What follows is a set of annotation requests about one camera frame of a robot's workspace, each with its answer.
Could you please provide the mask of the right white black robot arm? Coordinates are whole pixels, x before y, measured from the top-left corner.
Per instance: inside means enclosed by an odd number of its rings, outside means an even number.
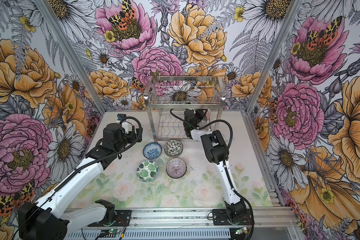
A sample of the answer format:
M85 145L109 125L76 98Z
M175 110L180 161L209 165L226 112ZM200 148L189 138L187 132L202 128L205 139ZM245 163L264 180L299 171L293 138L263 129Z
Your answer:
M214 164L224 186L223 198L227 218L230 223L236 224L246 216L251 205L238 193L229 166L229 150L233 141L233 128L225 120L214 120L201 127L200 123L207 116L207 112L207 110L202 109L186 109L182 122L187 137L202 143L207 160ZM223 123L228 127L230 138L227 143L219 130L210 130L210 126L217 123Z

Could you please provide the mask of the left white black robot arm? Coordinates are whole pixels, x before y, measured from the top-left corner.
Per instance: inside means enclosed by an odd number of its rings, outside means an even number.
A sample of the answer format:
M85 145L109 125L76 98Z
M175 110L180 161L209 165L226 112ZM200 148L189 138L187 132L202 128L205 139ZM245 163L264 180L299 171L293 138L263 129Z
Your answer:
M103 138L62 182L35 203L25 203L19 208L17 235L20 239L62 240L93 223L113 224L117 218L115 206L106 200L97 200L91 206L68 215L64 212L90 181L141 142L142 135L142 125L134 117L108 124L103 130Z

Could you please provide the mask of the green leaf pattern bowl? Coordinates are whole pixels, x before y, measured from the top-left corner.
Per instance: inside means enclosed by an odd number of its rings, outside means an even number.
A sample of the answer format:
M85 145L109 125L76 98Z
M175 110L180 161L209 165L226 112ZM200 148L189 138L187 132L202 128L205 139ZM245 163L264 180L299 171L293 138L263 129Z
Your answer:
M136 176L138 180L149 183L152 182L159 173L159 166L152 160L146 160L139 164Z

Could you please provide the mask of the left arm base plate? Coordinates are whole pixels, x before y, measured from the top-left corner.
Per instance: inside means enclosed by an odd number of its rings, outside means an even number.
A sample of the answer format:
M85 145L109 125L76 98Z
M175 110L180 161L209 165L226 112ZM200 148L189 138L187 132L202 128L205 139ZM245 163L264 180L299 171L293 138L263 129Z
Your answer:
M131 210L115 210L113 213L106 213L102 221L92 223L89 227L128 227L131 214Z

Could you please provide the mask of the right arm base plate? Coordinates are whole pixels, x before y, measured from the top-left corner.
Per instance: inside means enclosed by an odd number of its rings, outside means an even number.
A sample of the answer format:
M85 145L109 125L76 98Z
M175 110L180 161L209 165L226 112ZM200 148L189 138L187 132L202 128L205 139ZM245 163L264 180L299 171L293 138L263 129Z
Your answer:
M239 217L236 220L229 220L229 217L226 213L225 209L213 209L212 210L212 221L214 226L249 226L252 225L251 218L249 215L245 215L243 217Z

